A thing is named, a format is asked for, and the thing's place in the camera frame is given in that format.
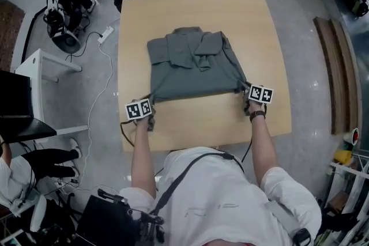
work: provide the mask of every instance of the power strip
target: power strip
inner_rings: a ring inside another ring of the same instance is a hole
[[[113,33],[113,31],[114,29],[111,26],[107,27],[105,32],[103,33],[103,37],[100,37],[97,41],[102,44],[106,40],[106,38]]]

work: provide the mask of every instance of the floor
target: floor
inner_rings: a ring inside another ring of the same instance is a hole
[[[107,90],[97,101],[91,113],[90,149],[85,175],[76,191],[73,206],[83,208],[90,194],[96,194],[98,185],[116,190],[129,186],[131,154],[124,153],[119,130],[117,102],[117,45],[120,15],[112,0],[98,0],[99,6],[91,15],[91,31],[103,32],[109,25],[115,32],[101,49],[111,55],[114,75]],[[291,98],[292,133],[274,137],[280,165],[315,196],[321,194],[326,181],[328,164],[340,139],[330,135],[330,94],[323,53],[315,31],[313,18],[328,18],[321,0],[266,0],[280,40]],[[62,67],[49,67],[50,75],[57,75],[59,83],[43,82],[43,100],[46,122],[55,128],[86,124],[97,94],[105,87],[110,74],[108,58],[99,53],[97,35],[88,40],[85,54],[73,58],[82,66],[80,73],[65,71]],[[40,16],[29,41],[27,56],[38,48],[65,58],[47,36],[46,25]],[[88,154],[88,132],[74,134],[80,143],[84,158],[75,161],[82,173]],[[43,146],[68,149],[69,137],[51,138]],[[247,143],[222,146],[222,149],[242,157]],[[166,153],[154,153],[155,169],[163,166]],[[251,155],[244,162],[246,176],[255,182]],[[50,184],[42,190],[52,189]]]
[[[359,122],[362,122],[361,128],[359,124],[359,130],[362,130],[362,134],[360,135],[358,145],[364,151],[363,154],[367,154],[365,152],[369,149],[369,133],[366,131],[369,130],[369,121],[365,119],[369,118],[369,52],[367,50],[369,45],[369,14],[363,17],[356,17],[347,8],[343,0],[323,1],[326,7],[333,8],[333,10],[329,9],[330,14],[341,19],[351,38],[352,48],[356,57],[357,73],[360,80],[359,96],[361,96],[361,104],[359,104],[359,107],[362,107],[361,116],[364,119],[360,120],[359,117]]]

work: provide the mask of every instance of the white table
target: white table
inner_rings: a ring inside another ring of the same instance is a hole
[[[48,54],[42,51],[40,48],[32,54],[27,60],[25,60],[16,70],[16,74],[27,76],[31,79],[31,101],[33,108],[33,117],[44,121],[44,112],[42,106],[42,79],[58,82],[59,79],[55,77],[50,77],[42,74],[42,64],[45,61],[49,61],[58,65],[65,66],[76,72],[82,71],[82,67],[74,63],[66,62],[63,59],[59,59],[56,56]],[[57,135],[76,133],[79,131],[87,130],[88,126],[77,126],[69,127],[63,129],[57,129]]]

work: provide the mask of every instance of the white sneaker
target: white sneaker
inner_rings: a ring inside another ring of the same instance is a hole
[[[75,150],[78,153],[78,158],[77,159],[82,158],[82,152],[81,152],[81,149],[78,145],[78,142],[74,138],[70,138],[69,141],[70,141],[70,145],[71,145],[71,150]]]
[[[79,171],[77,170],[77,168],[75,166],[72,167],[73,171],[74,171],[74,176],[72,177],[79,177],[80,176],[80,173]]]
[[[93,9],[95,8],[96,6],[96,1],[95,0],[91,0],[92,2],[92,5],[91,7],[87,10],[88,13],[92,13]]]

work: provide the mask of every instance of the extension cord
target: extension cord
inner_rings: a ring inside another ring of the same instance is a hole
[[[103,37],[100,37],[97,41],[100,42],[100,44],[103,44],[106,38],[109,37],[109,35],[112,34],[113,31],[114,29],[111,26],[107,27],[104,33],[102,34]]]
[[[103,41],[105,41],[105,39],[111,34],[111,32],[108,34],[108,35],[106,35],[105,36],[105,38],[104,38],[104,40]],[[106,85],[105,85],[105,88],[97,95],[97,97],[95,98],[95,101],[93,102],[93,104],[92,104],[92,106],[91,106],[91,109],[90,109],[90,111],[89,111],[89,113],[88,113],[88,120],[87,120],[87,125],[88,125],[88,138],[89,138],[89,140],[90,140],[90,144],[89,144],[89,146],[88,146],[88,152],[87,152],[87,155],[86,155],[86,157],[85,157],[85,165],[84,165],[84,167],[83,167],[83,171],[82,171],[82,176],[81,176],[81,181],[80,181],[80,183],[79,183],[79,185],[78,185],[78,187],[82,184],[82,182],[83,182],[83,178],[84,178],[84,176],[85,176],[85,170],[86,170],[86,167],[87,167],[87,159],[88,159],[88,157],[89,157],[89,155],[90,155],[90,151],[91,151],[91,146],[92,146],[92,138],[91,138],[91,129],[90,129],[90,118],[91,118],[91,112],[92,112],[92,110],[93,110],[93,107],[95,106],[95,104],[96,104],[96,102],[97,102],[97,100],[99,99],[99,97],[105,92],[105,90],[108,88],[108,84],[109,84],[109,81],[110,81],[110,78],[113,76],[113,66],[112,66],[112,63],[111,63],[111,57],[108,55],[108,54],[106,54],[105,52],[103,52],[102,50],[101,50],[101,43],[99,44],[99,51],[103,54],[103,55],[105,55],[105,56],[107,56],[108,58],[109,58],[109,63],[110,63],[110,69],[111,69],[111,73],[110,73],[110,75],[109,75],[109,78],[108,78],[108,80],[106,81]],[[69,195],[69,194],[71,194],[71,193],[73,193],[73,192],[75,192],[75,191],[82,191],[82,190],[78,190],[77,188],[75,188],[74,190],[72,190],[71,192],[69,192],[69,193],[65,193],[64,192],[64,190],[63,190],[63,193],[64,194],[66,194],[66,195]]]

